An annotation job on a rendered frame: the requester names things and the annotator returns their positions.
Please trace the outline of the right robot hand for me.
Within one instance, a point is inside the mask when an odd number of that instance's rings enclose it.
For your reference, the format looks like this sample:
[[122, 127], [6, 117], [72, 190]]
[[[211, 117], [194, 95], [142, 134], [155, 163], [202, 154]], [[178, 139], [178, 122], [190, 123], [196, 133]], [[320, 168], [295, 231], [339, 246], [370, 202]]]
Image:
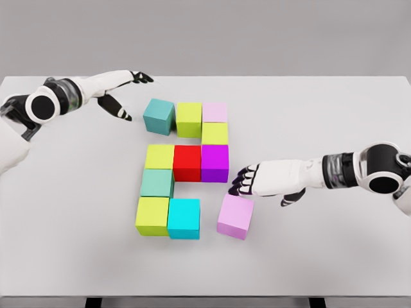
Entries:
[[317, 168], [302, 160], [271, 160], [238, 171], [228, 193], [233, 196], [282, 196], [281, 206], [299, 201], [314, 182]]

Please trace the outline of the yellow-green block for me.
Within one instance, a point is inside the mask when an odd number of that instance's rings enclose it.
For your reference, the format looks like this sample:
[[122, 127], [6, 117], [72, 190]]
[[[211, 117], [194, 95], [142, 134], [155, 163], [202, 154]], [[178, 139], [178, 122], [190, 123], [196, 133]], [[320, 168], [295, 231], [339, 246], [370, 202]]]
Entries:
[[205, 145], [228, 145], [229, 134], [227, 123], [202, 124], [202, 144]]
[[135, 226], [141, 236], [168, 237], [169, 198], [140, 197]]
[[175, 146], [172, 144], [149, 144], [145, 169], [173, 169]]
[[202, 104], [177, 103], [177, 136], [200, 139], [202, 136]]

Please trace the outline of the pink block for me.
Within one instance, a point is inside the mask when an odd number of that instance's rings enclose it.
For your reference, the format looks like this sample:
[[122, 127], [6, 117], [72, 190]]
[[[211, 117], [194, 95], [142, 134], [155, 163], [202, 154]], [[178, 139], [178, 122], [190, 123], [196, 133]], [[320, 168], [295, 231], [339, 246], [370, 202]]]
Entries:
[[217, 221], [217, 232], [245, 240], [254, 210], [254, 201], [226, 194]]
[[202, 103], [202, 121], [205, 123], [226, 123], [226, 103]]

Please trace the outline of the cyan block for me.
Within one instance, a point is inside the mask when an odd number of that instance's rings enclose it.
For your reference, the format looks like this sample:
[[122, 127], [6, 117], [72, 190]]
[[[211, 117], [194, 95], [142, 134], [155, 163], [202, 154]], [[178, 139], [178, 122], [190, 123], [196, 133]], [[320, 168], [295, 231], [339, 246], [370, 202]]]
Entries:
[[200, 200], [172, 198], [167, 229], [171, 239], [200, 239]]

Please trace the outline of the dark teal block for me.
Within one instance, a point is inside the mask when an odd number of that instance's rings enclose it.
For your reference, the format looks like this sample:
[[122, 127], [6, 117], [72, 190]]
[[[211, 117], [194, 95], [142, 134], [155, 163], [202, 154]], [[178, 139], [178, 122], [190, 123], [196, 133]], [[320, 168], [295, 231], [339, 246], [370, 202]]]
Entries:
[[175, 105], [153, 98], [144, 111], [143, 119], [148, 132], [169, 135], [175, 126]]

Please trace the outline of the mint green block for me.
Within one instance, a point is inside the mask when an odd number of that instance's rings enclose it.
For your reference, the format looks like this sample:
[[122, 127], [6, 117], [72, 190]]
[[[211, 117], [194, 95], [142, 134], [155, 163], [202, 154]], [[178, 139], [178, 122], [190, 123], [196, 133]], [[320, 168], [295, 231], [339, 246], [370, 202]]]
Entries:
[[142, 197], [172, 198], [174, 177], [171, 169], [145, 169], [140, 190]]

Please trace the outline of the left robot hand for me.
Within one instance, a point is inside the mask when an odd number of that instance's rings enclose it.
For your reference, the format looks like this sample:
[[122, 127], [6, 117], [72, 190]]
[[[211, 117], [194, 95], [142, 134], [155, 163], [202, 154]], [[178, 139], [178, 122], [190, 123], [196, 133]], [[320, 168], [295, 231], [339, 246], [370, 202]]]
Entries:
[[94, 97], [98, 100], [98, 105], [110, 115], [126, 121], [132, 121], [132, 116], [111, 94], [109, 94], [109, 91], [129, 83], [139, 84], [154, 82], [152, 77], [141, 71], [111, 71], [96, 75], [95, 77], [98, 82], [98, 90], [102, 91], [102, 95], [94, 95]]

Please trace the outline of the purple block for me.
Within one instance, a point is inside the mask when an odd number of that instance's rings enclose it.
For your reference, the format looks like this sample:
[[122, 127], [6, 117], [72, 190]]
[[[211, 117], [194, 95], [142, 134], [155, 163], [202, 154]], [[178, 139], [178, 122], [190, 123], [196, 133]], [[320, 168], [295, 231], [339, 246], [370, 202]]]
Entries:
[[229, 177], [229, 146], [201, 145], [201, 182], [227, 183]]

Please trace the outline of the red block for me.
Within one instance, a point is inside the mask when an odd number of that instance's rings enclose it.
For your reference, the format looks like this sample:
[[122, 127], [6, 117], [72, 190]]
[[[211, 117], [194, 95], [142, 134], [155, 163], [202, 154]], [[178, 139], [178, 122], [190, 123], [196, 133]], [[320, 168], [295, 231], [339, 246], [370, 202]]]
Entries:
[[201, 181], [200, 145], [175, 145], [173, 175], [176, 182]]

